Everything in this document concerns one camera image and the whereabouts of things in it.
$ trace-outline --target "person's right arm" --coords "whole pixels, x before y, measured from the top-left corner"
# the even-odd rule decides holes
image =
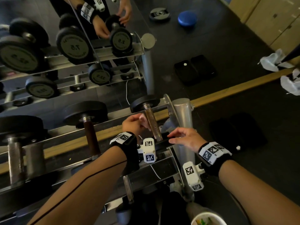
[[[198,153],[199,148],[207,142],[191,128],[177,128],[169,134],[169,137],[173,136],[176,138],[170,139],[170,143],[183,144],[195,153]],[[235,161],[225,161],[220,167],[218,176],[224,187],[241,203],[252,224],[299,223],[298,205]]]
[[[77,6],[79,4],[83,5],[84,4],[84,0],[64,0],[66,3],[72,5],[72,7],[74,9],[77,9]],[[110,32],[109,30],[107,29],[104,21],[98,16],[96,15],[93,19],[93,26],[94,26],[94,29],[95,29],[95,32],[97,34],[97,36],[100,36],[101,38],[104,38],[104,39],[108,39],[110,37]]]

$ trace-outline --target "white cord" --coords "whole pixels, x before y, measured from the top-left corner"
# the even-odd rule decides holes
[[[157,173],[155,172],[154,168],[152,167],[152,164],[150,164],[152,170],[154,171],[154,173],[156,174],[156,176],[161,180],[161,178],[157,175]]]
[[[128,99],[127,99],[127,83],[128,83],[128,80],[126,81],[126,100],[128,102]]]

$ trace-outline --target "person's left hand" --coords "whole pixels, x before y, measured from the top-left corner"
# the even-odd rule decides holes
[[[132,11],[130,0],[120,0],[120,8],[117,15],[121,16],[123,10],[125,10],[125,16],[121,17],[119,21],[121,22],[121,24],[126,25],[130,19]]]
[[[150,130],[148,121],[143,113],[131,115],[122,123],[123,132],[132,132],[137,138],[146,128]]]

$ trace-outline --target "wristband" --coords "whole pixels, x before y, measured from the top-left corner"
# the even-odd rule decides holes
[[[140,168],[139,153],[137,151],[137,138],[132,132],[123,132],[110,141],[109,147],[118,146],[127,158],[123,175],[128,175]]]
[[[217,142],[205,143],[200,147],[198,154],[205,172],[215,176],[218,176],[223,163],[232,159],[232,153]]]
[[[83,5],[77,5],[77,11],[89,23],[92,23],[94,17],[97,15],[96,9],[86,2]]]

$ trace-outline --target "blue cushion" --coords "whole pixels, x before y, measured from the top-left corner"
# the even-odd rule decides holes
[[[197,15],[192,11],[181,12],[178,16],[178,22],[181,26],[192,27],[197,22]]]

